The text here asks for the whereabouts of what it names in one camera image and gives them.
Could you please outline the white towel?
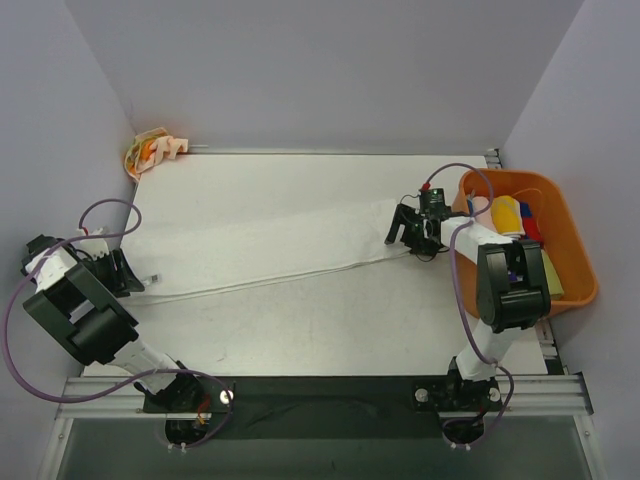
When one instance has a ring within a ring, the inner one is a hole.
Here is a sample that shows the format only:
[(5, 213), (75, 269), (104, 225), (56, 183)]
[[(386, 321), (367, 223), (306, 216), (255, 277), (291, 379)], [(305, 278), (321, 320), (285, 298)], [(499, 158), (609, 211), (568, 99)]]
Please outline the white towel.
[(220, 226), (141, 227), (122, 247), (144, 290), (125, 303), (162, 304), (396, 259), (409, 250), (385, 242), (395, 209), (383, 200)]

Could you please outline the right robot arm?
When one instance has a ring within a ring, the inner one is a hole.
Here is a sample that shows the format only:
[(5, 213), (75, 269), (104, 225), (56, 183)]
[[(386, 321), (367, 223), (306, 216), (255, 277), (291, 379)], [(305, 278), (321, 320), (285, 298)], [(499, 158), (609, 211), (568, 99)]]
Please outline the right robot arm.
[(445, 376), (426, 386), (424, 400), (446, 411), (496, 409), (501, 393), (495, 376), (506, 353), (522, 331), (550, 311), (542, 249), (535, 241), (492, 231), (477, 211), (453, 211), (441, 188), (423, 186), (415, 198), (418, 207), (396, 205), (386, 244), (401, 242), (426, 261), (449, 252), (470, 261), (476, 272), (478, 322), (463, 325), (466, 347)]

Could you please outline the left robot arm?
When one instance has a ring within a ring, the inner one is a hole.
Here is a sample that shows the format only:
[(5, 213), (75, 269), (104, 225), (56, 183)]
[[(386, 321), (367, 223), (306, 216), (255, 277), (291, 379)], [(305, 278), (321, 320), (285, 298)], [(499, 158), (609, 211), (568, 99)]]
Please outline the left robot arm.
[(76, 361), (124, 370), (146, 400), (169, 412), (191, 411), (205, 399), (202, 381), (143, 341), (120, 303), (145, 291), (121, 249), (97, 231), (72, 241), (40, 235), (26, 248), (22, 273), (35, 293), (23, 308)]

